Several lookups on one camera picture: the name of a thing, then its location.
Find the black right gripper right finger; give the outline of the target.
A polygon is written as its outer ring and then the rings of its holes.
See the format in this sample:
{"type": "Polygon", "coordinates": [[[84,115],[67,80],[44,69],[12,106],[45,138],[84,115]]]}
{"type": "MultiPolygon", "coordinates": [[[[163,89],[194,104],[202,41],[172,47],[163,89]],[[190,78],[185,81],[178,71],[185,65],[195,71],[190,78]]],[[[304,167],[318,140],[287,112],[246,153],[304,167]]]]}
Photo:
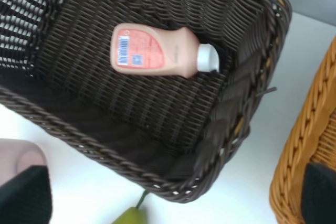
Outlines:
{"type": "Polygon", "coordinates": [[[335,224],[335,171],[309,163],[303,178],[301,212],[305,223],[335,224]]]}

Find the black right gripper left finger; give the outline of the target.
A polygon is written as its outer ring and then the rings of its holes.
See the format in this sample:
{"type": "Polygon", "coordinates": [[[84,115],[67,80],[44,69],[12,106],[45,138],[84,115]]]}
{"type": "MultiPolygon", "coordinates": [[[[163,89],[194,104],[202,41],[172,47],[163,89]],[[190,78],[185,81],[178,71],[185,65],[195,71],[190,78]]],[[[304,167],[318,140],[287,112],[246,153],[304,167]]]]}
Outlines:
{"type": "Polygon", "coordinates": [[[1,223],[49,223],[52,193],[46,166],[31,166],[1,186],[1,223]]]}

